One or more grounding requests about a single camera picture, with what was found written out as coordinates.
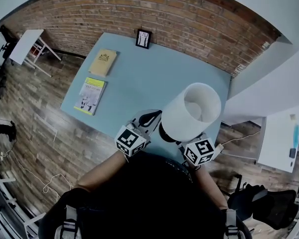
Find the white lampshade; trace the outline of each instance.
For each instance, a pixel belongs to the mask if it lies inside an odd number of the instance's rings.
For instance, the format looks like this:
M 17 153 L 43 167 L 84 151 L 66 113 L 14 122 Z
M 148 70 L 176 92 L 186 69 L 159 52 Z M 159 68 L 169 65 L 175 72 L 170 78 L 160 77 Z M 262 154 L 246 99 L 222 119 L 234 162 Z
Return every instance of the white lampshade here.
M 219 117 L 221 102 L 216 91 L 204 83 L 193 83 L 163 110 L 161 126 L 176 141 L 190 141 Z

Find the wooden floor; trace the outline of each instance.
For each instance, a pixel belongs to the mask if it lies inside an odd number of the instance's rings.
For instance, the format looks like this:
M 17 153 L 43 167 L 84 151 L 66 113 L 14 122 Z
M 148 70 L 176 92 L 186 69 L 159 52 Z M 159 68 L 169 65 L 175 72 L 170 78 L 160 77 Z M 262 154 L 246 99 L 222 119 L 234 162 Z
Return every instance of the wooden floor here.
M 13 120 L 17 128 L 17 142 L 13 145 L 7 136 L 0 135 L 0 152 L 13 152 L 0 161 L 0 175 L 15 177 L 9 185 L 19 203 L 31 213 L 46 212 L 56 202 L 56 194 L 43 193 L 43 184 L 20 164 L 33 172 L 44 183 L 58 173 L 75 185 L 84 173 L 115 152 L 113 140 L 86 126 L 60 110 L 62 100 L 76 75 L 83 59 L 64 55 L 62 61 L 43 58 L 39 65 L 52 78 L 27 66 L 11 66 L 7 62 L 6 89 L 0 100 L 0 118 Z M 239 138 L 258 131 L 251 123 L 233 127 L 221 126 L 217 142 Z M 254 151 L 258 135 L 226 144 L 226 149 Z M 219 155 L 207 164 L 219 187 L 233 192 L 237 185 L 236 173 L 243 175 L 243 181 L 252 185 L 264 185 L 272 191 L 299 187 L 299 154 L 292 174 L 266 168 L 253 161 Z M 50 186 L 60 195 L 69 190 L 61 177 L 56 177 Z M 275 231 L 266 224 L 254 220 L 246 221 L 255 228 L 253 238 L 281 238 L 286 230 Z

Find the black picture frame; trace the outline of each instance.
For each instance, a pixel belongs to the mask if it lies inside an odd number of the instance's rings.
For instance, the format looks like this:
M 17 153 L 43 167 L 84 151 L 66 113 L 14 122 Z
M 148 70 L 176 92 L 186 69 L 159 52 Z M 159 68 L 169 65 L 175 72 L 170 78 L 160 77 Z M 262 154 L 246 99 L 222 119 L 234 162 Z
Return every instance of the black picture frame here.
M 147 43 L 145 45 L 141 44 L 141 40 L 142 40 L 141 35 L 142 35 L 142 33 L 148 34 Z M 136 36 L 135 45 L 138 46 L 138 47 L 141 47 L 141 48 L 148 49 L 150 47 L 150 38 L 151 38 L 151 32 L 150 31 L 146 31 L 146 30 L 143 30 L 143 29 L 138 29 L 138 34 Z

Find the picture frame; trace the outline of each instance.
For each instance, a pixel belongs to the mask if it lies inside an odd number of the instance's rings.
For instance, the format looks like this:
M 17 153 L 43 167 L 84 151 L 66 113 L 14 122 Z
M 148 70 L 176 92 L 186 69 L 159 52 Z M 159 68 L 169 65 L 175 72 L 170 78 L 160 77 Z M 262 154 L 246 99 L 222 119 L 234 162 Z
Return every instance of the picture frame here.
M 136 46 L 148 49 L 150 47 L 150 38 L 152 32 L 143 29 L 138 29 L 138 34 L 136 36 Z

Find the black and white marker cube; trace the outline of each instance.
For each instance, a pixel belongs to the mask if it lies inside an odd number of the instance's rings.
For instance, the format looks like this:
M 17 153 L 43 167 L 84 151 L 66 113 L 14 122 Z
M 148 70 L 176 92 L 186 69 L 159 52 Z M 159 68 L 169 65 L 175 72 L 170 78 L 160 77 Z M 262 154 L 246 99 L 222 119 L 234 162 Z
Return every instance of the black and white marker cube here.
M 122 126 L 119 133 L 115 137 L 117 149 L 129 157 L 143 149 L 145 147 L 146 141 L 147 140 L 145 138 L 138 135 L 126 126 Z
M 214 143 L 211 138 L 207 138 L 187 144 L 184 155 L 193 165 L 198 166 L 211 161 L 214 153 Z

